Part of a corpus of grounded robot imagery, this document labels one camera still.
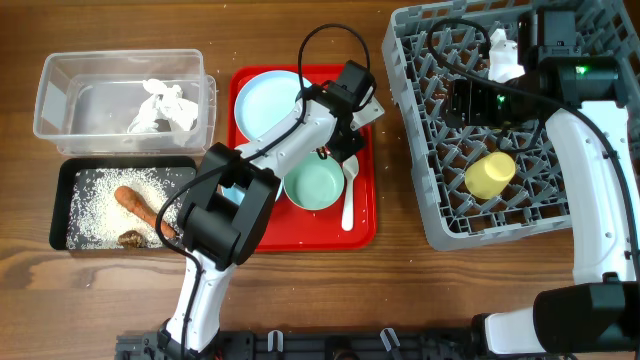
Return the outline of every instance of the gray crate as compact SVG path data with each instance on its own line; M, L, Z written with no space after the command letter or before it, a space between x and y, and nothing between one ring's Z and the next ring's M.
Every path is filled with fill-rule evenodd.
M621 63L632 101L640 113L640 42L621 0L453 0L393 12L382 44L394 101L405 122L413 160L411 175L427 240L437 250L454 250L517 240L571 226L562 172L543 132L537 148L516 158L516 177L501 194L480 201L464 187L468 165L496 149L496 134L485 128L447 128L441 119L446 85L457 78L437 66L425 46L426 33L445 17L480 23L492 34L505 29L516 40L520 14L543 5L577 8L583 53L614 55ZM477 45L481 33L465 26L434 34L437 51L450 63L487 76ZM633 119L632 145L640 149L640 121ZM502 146L522 146L530 133L512 132Z

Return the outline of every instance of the white tissue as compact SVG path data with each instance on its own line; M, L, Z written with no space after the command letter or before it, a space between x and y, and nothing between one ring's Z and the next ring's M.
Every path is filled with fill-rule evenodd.
M198 104L183 99L180 86L167 87L157 79L144 80L142 86L151 97L140 105L140 111L127 128L127 133L158 132L158 119L167 120L171 131L191 130L198 118Z
M489 57L489 80L504 83L524 75L524 68L518 65L518 43L507 40L503 29L497 29L491 35Z

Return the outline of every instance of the toy chicken leg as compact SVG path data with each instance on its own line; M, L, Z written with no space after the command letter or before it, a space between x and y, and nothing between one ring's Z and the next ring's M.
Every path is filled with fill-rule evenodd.
M144 199L137 192L128 186L120 186L114 193L116 201L129 212L133 213L144 222L149 224L152 228L156 227L157 214L147 206ZM177 236L175 230L169 226L166 222L162 221L161 225L162 234L171 239Z

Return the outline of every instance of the spoon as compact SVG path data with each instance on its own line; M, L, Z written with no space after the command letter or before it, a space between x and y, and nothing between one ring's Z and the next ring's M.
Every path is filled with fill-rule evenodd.
M344 194L344 209L342 209L342 229L351 231L353 229L353 180L360 171L358 158L351 156L342 163L342 171L347 179L347 190Z

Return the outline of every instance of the wooden table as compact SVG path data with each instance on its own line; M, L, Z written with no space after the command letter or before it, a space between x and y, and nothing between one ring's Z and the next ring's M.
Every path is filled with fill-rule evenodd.
M72 256L49 247L65 159L34 137L32 119L42 66L54 52L201 50L220 89L216 139L224 141L227 89L236 70L294 63L304 35L327 22L350 24L368 42L376 97L387 110L374 125L378 235L359 251L253 256L232 281L223 329L466 325L475 314L526 307L539 292L572 284L568 230L446 253L427 244L405 130L381 56L391 12L411 2L101 2L53 7L30 0L34 6L24 7L8 0L0 7L0 358L112 359L116 335L154 329L173 313L184 277L184 259L169 252ZM354 39L332 30L309 44L305 62L362 61L360 51Z

